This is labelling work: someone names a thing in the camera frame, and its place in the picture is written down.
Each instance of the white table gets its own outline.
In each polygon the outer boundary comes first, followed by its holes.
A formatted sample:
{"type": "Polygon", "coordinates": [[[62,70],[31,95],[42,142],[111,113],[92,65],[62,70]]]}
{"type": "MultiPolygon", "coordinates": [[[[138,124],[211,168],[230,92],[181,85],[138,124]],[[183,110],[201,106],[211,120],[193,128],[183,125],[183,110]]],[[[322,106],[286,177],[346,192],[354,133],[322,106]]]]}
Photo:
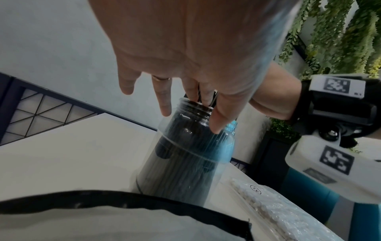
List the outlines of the white table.
{"type": "MultiPolygon", "coordinates": [[[[0,200],[60,191],[131,191],[155,132],[101,114],[0,147],[0,200]]],[[[268,241],[255,217],[223,183],[253,182],[229,164],[205,207],[252,223],[255,240],[268,241]]]]}

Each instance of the ring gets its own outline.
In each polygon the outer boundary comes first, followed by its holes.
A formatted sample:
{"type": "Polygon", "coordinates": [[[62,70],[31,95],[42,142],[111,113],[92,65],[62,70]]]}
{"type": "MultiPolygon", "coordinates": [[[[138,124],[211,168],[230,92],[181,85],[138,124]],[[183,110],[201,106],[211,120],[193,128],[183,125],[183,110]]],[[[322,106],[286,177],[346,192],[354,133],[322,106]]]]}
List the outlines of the ring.
{"type": "Polygon", "coordinates": [[[164,80],[170,80],[171,78],[160,78],[160,77],[152,75],[152,79],[156,81],[164,81],[164,80]]]}

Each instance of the hand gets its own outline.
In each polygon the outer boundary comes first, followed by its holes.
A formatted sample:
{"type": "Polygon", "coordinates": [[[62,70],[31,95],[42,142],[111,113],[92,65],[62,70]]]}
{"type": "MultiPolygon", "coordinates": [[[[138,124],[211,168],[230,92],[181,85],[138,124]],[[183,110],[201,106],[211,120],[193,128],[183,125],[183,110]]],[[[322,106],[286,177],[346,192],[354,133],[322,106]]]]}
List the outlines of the hand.
{"type": "MultiPolygon", "coordinates": [[[[141,72],[180,77],[219,133],[253,96],[298,10],[299,0],[90,0],[111,40],[123,93],[141,72]]],[[[153,81],[161,112],[171,113],[171,80],[153,81]]]]}
{"type": "Polygon", "coordinates": [[[302,83],[274,62],[249,103],[263,114],[288,120],[298,104],[302,83]]]}

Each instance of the bottle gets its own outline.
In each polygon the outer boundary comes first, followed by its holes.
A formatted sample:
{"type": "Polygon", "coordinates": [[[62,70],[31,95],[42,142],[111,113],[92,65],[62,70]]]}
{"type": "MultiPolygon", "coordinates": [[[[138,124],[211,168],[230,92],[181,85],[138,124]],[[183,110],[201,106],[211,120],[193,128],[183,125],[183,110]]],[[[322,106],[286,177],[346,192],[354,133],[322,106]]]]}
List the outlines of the bottle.
{"type": "Polygon", "coordinates": [[[209,129],[213,108],[180,99],[164,118],[137,176],[140,193],[203,206],[234,149],[236,121],[218,135],[209,129]]]}

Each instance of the wrist-mounted device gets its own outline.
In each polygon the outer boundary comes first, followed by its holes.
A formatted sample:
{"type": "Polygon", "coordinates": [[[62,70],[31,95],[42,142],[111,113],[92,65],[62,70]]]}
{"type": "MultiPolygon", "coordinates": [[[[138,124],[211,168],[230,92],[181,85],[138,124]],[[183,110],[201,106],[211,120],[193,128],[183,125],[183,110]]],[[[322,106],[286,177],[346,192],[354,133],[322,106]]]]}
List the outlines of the wrist-mounted device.
{"type": "Polygon", "coordinates": [[[301,135],[315,130],[327,141],[341,136],[340,146],[381,128],[381,82],[367,75],[313,75],[302,81],[298,105],[288,124],[301,135]]]}

